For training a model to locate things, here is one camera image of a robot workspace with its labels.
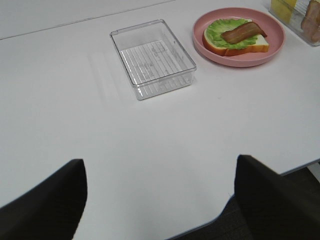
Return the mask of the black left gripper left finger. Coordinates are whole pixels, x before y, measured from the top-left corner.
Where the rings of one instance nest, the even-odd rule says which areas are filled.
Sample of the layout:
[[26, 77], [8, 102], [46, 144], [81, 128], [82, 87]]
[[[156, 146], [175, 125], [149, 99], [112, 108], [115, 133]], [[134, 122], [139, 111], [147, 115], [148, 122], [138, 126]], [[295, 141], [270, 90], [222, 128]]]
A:
[[71, 240], [88, 197], [85, 164], [73, 159], [0, 209], [2, 240]]

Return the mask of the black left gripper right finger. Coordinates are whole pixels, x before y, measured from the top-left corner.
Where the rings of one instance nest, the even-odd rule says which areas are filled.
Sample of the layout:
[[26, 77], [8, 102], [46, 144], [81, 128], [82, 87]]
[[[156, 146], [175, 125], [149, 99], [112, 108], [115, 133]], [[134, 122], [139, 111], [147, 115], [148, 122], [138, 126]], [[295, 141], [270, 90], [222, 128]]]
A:
[[318, 240], [320, 198], [250, 155], [237, 158], [234, 193], [255, 240]]

